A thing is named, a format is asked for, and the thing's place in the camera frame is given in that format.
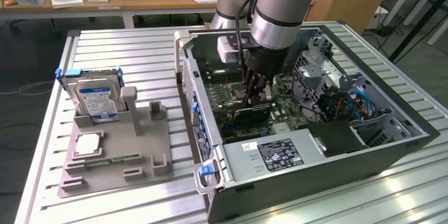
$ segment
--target motherboard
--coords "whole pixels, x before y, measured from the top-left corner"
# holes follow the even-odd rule
[[[270,97],[245,108],[241,82],[208,83],[205,91],[224,143],[294,131],[308,119],[290,92],[292,76],[280,74],[272,84]]]

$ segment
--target floor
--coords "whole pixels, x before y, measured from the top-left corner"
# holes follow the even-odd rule
[[[402,10],[414,1],[408,0]],[[396,0],[384,0],[382,5],[390,9],[394,2]],[[413,42],[430,30],[444,14],[444,11],[436,14]],[[196,18],[196,15],[173,15],[173,25],[196,25]],[[205,22],[209,22],[212,15],[202,15],[202,18]],[[122,22],[118,17],[96,18],[93,22],[88,18],[57,19],[56,22],[62,37],[65,37],[66,31],[70,29],[122,28]],[[56,38],[49,20],[25,20],[20,22],[17,24],[18,33],[12,33],[8,26],[1,28],[2,23],[0,20],[0,92],[10,92],[25,84],[53,79],[53,71],[58,65],[64,39]],[[145,16],[137,27],[169,25],[168,15],[153,15]],[[413,24],[409,27],[400,26],[404,34],[408,34],[412,26]],[[378,47],[378,43],[384,41],[384,38],[378,35],[364,37],[374,47]],[[446,41],[446,37],[448,34],[444,34],[433,47],[425,44],[425,39],[397,64],[404,73],[445,106],[448,106],[448,89],[444,83],[448,80],[448,45],[442,42]],[[392,34],[382,47],[388,54],[392,53],[402,38],[404,35]],[[40,93],[48,91],[49,88],[49,84],[42,84],[29,88],[25,92]],[[34,126],[17,126],[8,129],[1,127],[21,123],[41,124],[48,98],[48,93],[36,96],[0,94],[0,104],[2,105],[0,106],[0,114],[2,115],[0,117],[0,170],[2,171],[0,174],[0,223],[8,224],[14,220],[20,195],[4,196],[2,193],[20,192],[22,190],[33,155],[32,149],[10,151],[1,148],[1,146],[32,147],[38,137],[38,128]]]

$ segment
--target orange object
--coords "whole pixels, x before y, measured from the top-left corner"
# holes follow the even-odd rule
[[[14,4],[17,1],[16,0],[2,0],[2,3],[5,6]]]

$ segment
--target blue hard drive label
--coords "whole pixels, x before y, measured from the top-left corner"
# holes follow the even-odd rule
[[[257,147],[268,171],[274,172],[302,164],[300,154],[289,138],[258,144]]]
[[[80,89],[78,92],[84,106],[93,118],[106,119],[117,115],[114,102],[109,98],[109,87]]]

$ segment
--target metal slotted table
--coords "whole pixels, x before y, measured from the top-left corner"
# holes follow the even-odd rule
[[[329,28],[441,136],[380,175],[241,216],[228,223],[446,221],[448,110],[346,25],[336,22],[308,24]],[[164,183],[64,199],[56,196],[74,114],[68,95],[56,83],[16,223],[206,223],[204,199],[194,190],[192,153],[173,64],[174,31],[202,28],[94,30],[68,35],[60,68],[120,66],[125,84],[137,87],[137,105],[161,100],[166,106],[174,175]],[[344,70],[356,71],[345,56],[336,49],[333,52]]]

